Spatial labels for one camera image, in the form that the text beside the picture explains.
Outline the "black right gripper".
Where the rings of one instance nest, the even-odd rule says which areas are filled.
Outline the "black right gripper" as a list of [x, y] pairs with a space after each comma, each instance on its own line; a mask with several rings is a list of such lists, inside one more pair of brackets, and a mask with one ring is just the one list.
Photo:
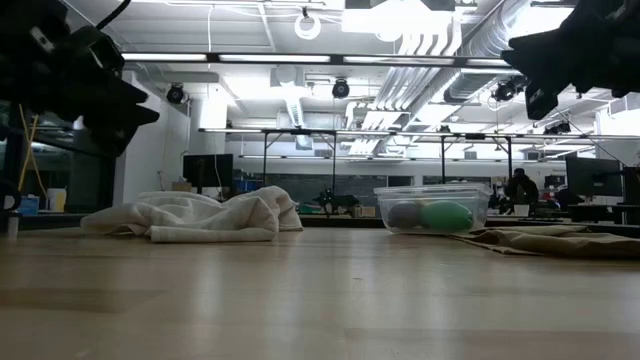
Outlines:
[[640, 93], [640, 0], [577, 0], [561, 29], [514, 37], [501, 59], [531, 81], [530, 120], [558, 106], [558, 93], [548, 89], [603, 88], [615, 98]]

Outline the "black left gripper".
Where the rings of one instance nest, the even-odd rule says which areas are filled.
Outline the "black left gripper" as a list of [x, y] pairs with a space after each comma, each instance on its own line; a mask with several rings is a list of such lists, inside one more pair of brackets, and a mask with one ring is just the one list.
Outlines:
[[[87, 26], [102, 31], [124, 10], [120, 4]], [[120, 156], [138, 128], [160, 115], [138, 105], [148, 100], [145, 91], [72, 56], [71, 34], [80, 28], [70, 28], [67, 13], [60, 0], [0, 0], [0, 99], [62, 118], [82, 117], [91, 140]]]

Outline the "green toy mango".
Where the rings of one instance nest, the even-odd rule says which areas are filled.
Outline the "green toy mango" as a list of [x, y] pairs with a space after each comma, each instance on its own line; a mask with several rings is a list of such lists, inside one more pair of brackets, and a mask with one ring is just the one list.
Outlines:
[[423, 228], [442, 233], [470, 230], [474, 224], [473, 212], [453, 201], [434, 201], [425, 204], [420, 213]]

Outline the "brown toy kiwi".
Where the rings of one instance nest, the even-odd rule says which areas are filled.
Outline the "brown toy kiwi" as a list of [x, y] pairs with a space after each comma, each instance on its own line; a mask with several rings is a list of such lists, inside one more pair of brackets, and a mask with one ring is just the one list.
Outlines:
[[392, 228], [416, 228], [421, 224], [421, 209], [419, 203], [398, 202], [389, 209], [387, 223]]

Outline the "clear plastic tupperware container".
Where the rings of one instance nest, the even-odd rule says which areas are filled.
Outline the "clear plastic tupperware container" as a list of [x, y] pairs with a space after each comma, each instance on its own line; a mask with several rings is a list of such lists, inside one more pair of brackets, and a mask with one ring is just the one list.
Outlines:
[[[486, 223], [491, 191], [482, 183], [450, 183], [422, 186], [376, 188], [374, 193], [378, 200], [382, 221], [387, 229], [397, 234], [451, 235], [467, 234], [482, 229]], [[387, 223], [389, 209], [398, 202], [415, 202], [422, 207], [434, 201], [453, 201], [469, 208], [474, 215], [474, 224], [470, 230], [442, 233], [425, 229], [421, 224], [416, 228], [392, 228]]]

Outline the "black computer monitor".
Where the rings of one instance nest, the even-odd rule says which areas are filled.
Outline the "black computer monitor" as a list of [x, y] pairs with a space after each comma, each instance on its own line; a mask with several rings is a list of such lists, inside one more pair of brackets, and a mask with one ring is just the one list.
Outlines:
[[565, 159], [569, 191], [580, 196], [623, 195], [620, 163], [616, 160], [569, 157]]
[[233, 160], [232, 154], [185, 155], [182, 177], [198, 194], [204, 188], [232, 187]]

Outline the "person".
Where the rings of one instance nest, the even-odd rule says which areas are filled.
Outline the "person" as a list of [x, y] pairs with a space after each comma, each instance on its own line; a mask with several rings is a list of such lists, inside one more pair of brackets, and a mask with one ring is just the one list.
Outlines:
[[525, 173], [523, 168], [516, 168], [505, 188], [505, 195], [513, 204], [533, 205], [538, 201], [537, 185]]

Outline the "white and yellow container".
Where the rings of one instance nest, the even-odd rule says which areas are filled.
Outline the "white and yellow container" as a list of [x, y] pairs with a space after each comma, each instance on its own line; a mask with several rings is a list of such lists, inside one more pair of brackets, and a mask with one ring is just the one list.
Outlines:
[[65, 210], [67, 190], [65, 188], [49, 188], [47, 190], [47, 210], [63, 212]]

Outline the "white checked kitchen towel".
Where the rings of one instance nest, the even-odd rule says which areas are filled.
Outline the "white checked kitchen towel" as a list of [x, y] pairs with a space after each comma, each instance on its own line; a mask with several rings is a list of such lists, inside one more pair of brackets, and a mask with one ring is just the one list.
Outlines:
[[271, 241], [303, 229], [296, 203], [277, 186], [225, 202], [189, 192], [146, 192], [82, 218], [80, 227], [91, 234], [144, 236], [152, 243]]

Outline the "blue box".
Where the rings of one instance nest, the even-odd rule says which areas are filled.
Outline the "blue box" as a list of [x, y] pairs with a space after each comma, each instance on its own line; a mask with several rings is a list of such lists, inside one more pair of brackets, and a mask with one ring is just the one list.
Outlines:
[[23, 196], [17, 212], [23, 216], [37, 216], [39, 212], [40, 198], [35, 195]]

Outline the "tan cloth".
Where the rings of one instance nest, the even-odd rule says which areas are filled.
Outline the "tan cloth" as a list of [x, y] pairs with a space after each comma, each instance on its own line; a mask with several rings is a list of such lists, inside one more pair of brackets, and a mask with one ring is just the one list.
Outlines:
[[507, 255], [640, 260], [640, 239], [593, 233], [587, 226], [492, 227], [451, 238]]

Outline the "black aluminium rig frame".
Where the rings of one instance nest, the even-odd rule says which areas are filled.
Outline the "black aluminium rig frame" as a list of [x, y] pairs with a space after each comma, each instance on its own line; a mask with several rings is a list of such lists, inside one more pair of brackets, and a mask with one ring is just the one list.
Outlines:
[[408, 55], [344, 55], [344, 54], [285, 54], [285, 53], [214, 53], [214, 52], [124, 52], [126, 62], [189, 63], [189, 64], [246, 64], [246, 65], [326, 65], [371, 67], [453, 68], [488, 71], [507, 71], [512, 67], [500, 58], [462, 56]]

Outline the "black background rig frame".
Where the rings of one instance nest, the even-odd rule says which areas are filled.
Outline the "black background rig frame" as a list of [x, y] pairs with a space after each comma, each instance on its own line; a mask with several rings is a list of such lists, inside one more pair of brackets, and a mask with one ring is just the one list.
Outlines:
[[[507, 155], [508, 172], [513, 170], [513, 140], [516, 138], [523, 138], [523, 135], [518, 134], [489, 134], [489, 133], [443, 133], [443, 132], [397, 132], [397, 131], [351, 131], [351, 130], [322, 130], [322, 129], [261, 129], [258, 131], [263, 136], [263, 154], [262, 154], [262, 175], [267, 174], [267, 159], [270, 158], [268, 149], [272, 144], [277, 142], [282, 135], [318, 135], [320, 138], [324, 138], [325, 135], [333, 138], [332, 142], [328, 142], [332, 154], [330, 156], [293, 156], [293, 155], [273, 155], [273, 159], [278, 160], [326, 160], [332, 163], [332, 178], [336, 176], [337, 161], [409, 161], [409, 162], [439, 162], [441, 168], [442, 182], [445, 182], [446, 178], [446, 162], [456, 162], [456, 159], [446, 157], [447, 151], [453, 145], [453, 142], [448, 143], [447, 140], [466, 140], [468, 142], [481, 142], [485, 140], [492, 140], [498, 147]], [[439, 145], [439, 157], [393, 157], [384, 156], [383, 154], [374, 155], [358, 155], [358, 156], [338, 156], [337, 155], [337, 140], [340, 136], [364, 136], [366, 138], [386, 139], [394, 136], [415, 136], [421, 138], [434, 138], [435, 143]]]

